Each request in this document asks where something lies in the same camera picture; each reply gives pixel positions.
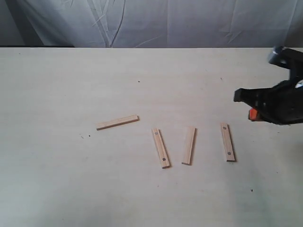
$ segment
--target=white table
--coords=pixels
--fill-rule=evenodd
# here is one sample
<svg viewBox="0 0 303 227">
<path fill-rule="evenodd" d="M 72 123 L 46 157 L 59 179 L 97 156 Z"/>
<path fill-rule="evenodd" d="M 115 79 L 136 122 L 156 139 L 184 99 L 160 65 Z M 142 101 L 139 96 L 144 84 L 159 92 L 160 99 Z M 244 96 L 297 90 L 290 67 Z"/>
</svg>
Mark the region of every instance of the white table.
<svg viewBox="0 0 303 227">
<path fill-rule="evenodd" d="M 1 48 L 0 226 L 302 226 L 303 125 L 250 122 L 233 102 L 238 88 L 288 78 L 269 52 Z M 140 121 L 96 131 L 132 114 Z M 237 163 L 224 161 L 220 122 Z"/>
</svg>

